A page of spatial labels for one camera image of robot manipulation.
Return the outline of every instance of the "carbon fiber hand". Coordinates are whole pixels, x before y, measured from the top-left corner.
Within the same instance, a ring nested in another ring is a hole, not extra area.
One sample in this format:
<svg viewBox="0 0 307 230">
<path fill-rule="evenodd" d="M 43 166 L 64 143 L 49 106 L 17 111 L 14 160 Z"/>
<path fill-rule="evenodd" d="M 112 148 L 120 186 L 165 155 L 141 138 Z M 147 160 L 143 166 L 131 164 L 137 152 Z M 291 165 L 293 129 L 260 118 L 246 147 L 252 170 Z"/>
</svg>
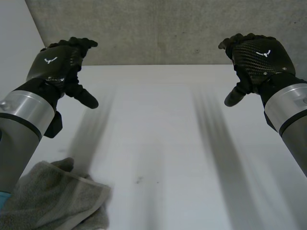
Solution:
<svg viewBox="0 0 307 230">
<path fill-rule="evenodd" d="M 259 87 L 271 76 L 282 72 L 295 76 L 295 68 L 283 45 L 273 37 L 236 34 L 219 44 L 232 60 L 240 82 L 225 99 L 233 106 L 246 94 L 259 93 Z"/>
</svg>

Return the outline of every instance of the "white logo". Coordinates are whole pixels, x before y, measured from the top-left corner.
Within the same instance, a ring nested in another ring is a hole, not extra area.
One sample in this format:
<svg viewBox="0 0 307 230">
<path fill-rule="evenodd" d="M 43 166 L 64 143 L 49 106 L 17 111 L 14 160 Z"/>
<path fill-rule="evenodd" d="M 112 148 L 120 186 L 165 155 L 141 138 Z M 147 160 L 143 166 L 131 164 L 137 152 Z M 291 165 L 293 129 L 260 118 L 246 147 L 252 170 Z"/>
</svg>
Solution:
<svg viewBox="0 0 307 230">
<path fill-rule="evenodd" d="M 55 57 L 54 59 L 52 59 L 52 60 L 47 60 L 46 58 L 44 59 L 45 60 L 45 62 L 47 62 L 47 64 L 50 64 L 50 62 L 51 61 L 54 61 L 55 59 L 57 59 L 58 57 Z"/>
<path fill-rule="evenodd" d="M 269 50 L 267 53 L 264 53 L 264 54 L 261 54 L 261 53 L 258 53 L 256 52 L 256 54 L 259 54 L 261 56 L 265 56 L 266 58 L 268 57 L 268 55 L 270 54 L 271 50 Z"/>
</svg>

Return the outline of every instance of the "gray cylindrical arm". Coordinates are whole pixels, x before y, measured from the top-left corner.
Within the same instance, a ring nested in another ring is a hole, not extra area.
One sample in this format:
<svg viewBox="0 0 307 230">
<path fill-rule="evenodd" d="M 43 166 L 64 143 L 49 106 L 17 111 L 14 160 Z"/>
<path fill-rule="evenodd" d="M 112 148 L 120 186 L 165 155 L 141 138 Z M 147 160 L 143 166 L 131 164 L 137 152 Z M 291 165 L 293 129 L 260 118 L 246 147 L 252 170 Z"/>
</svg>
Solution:
<svg viewBox="0 0 307 230">
<path fill-rule="evenodd" d="M 293 122 L 282 135 L 292 156 L 307 176 L 307 116 Z"/>
<path fill-rule="evenodd" d="M 13 190 L 54 114 L 45 99 L 27 91 L 0 102 L 0 192 Z"/>
<path fill-rule="evenodd" d="M 307 84 L 294 84 L 278 91 L 264 110 L 307 176 Z"/>
</svg>

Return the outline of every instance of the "gray towel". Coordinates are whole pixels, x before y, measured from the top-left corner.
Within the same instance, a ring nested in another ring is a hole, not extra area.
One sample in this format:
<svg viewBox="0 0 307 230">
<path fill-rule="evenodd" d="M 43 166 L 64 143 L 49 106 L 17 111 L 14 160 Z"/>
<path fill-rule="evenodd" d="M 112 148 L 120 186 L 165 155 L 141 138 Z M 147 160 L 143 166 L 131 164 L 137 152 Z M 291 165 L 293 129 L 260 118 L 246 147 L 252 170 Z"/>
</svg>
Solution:
<svg viewBox="0 0 307 230">
<path fill-rule="evenodd" d="M 36 164 L 20 178 L 0 213 L 1 230 L 106 229 L 110 188 L 71 173 L 73 159 Z"/>
</svg>

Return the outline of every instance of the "black band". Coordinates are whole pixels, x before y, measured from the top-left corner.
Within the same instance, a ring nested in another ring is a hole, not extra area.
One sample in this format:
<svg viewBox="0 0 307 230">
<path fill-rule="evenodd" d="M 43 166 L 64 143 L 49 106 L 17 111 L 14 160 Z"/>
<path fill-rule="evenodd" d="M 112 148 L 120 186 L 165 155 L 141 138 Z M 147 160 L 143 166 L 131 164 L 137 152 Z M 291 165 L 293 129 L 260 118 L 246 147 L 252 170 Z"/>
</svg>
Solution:
<svg viewBox="0 0 307 230">
<path fill-rule="evenodd" d="M 286 122 L 284 122 L 282 124 L 282 126 L 280 127 L 279 129 L 279 135 L 282 137 L 283 136 L 283 132 L 292 124 L 294 123 L 295 121 L 297 121 L 298 119 L 304 117 L 304 116 L 307 116 L 307 109 L 302 111 L 302 112 L 299 112 L 297 114 L 295 114 L 294 116 L 290 117 L 288 120 L 286 120 Z"/>
<path fill-rule="evenodd" d="M 10 119 L 12 121 L 16 121 L 16 122 L 26 126 L 30 130 L 32 130 L 37 135 L 39 141 L 42 139 L 42 134 L 40 133 L 38 128 L 36 128 L 35 125 L 33 125 L 32 123 L 30 123 L 27 120 L 24 120 L 23 118 L 18 117 L 18 116 L 13 115 L 13 114 L 6 114 L 6 113 L 0 113 L 0 118 L 5 118 L 5 119 Z"/>
</svg>

